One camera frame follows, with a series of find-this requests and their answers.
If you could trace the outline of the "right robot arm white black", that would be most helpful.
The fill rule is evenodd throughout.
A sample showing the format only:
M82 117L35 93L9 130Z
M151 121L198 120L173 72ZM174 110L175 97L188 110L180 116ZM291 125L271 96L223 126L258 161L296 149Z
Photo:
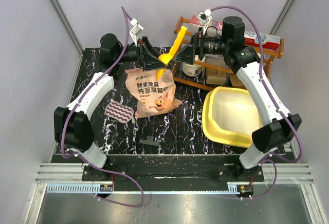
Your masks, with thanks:
M209 37L212 16L200 14L198 32L190 42L177 53L174 60L194 64L195 56L203 58L206 54L224 57L232 72L243 82L258 109L263 127L252 133L252 143L239 157L239 165L234 167L234 176L240 181L252 175L252 168L263 161L269 153L298 136L297 130L302 122L299 114L292 115L280 102L267 76L263 74L263 57L245 44L245 24L238 16L223 19L221 36Z

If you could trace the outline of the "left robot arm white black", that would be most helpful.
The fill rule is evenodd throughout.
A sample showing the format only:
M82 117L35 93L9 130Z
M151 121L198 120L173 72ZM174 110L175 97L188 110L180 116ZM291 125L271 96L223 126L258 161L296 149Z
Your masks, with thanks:
M93 174L103 181L109 179L112 169L107 156L94 142L91 116L120 79L123 71L121 62L137 62L143 70L160 69L167 62L163 52L154 48L146 36L136 43L122 44L114 34L105 34L100 39L99 53L99 70L86 88L66 107L57 107L54 111L54 137L61 146L63 158L80 156L94 166Z

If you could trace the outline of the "pink cat litter bag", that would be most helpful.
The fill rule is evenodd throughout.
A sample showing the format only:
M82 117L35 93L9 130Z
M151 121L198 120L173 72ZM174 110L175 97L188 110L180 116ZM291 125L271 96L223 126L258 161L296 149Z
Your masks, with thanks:
M137 100L136 118L147 118L170 113L182 101L175 98L176 84L171 70L166 70L158 80L157 71L141 68L126 70L126 87Z

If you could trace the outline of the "yellow plastic litter scoop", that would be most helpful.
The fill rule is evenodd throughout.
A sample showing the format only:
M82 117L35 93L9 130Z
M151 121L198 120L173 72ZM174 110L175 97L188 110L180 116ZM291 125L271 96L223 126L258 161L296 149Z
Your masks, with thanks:
M170 61L174 58L174 56L176 55L176 53L178 52L182 41L186 35L187 32L187 27L182 26L180 31L177 34L177 37L172 45L172 47L170 48L170 51L168 53L164 53L161 54L158 59L160 60L160 62L164 63L163 67L160 67L157 70L157 76L156 76L156 80L159 81L162 77L162 75L164 74L164 72L166 71L167 65L170 63Z

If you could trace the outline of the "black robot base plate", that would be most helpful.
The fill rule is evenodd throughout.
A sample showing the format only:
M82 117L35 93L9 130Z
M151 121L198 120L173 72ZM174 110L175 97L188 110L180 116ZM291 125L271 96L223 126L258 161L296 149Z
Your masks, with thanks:
M133 178L201 178L220 182L263 182L262 169L258 166L246 175L237 176L233 165L211 163L156 163L156 164L125 164L107 165L105 170L126 173Z

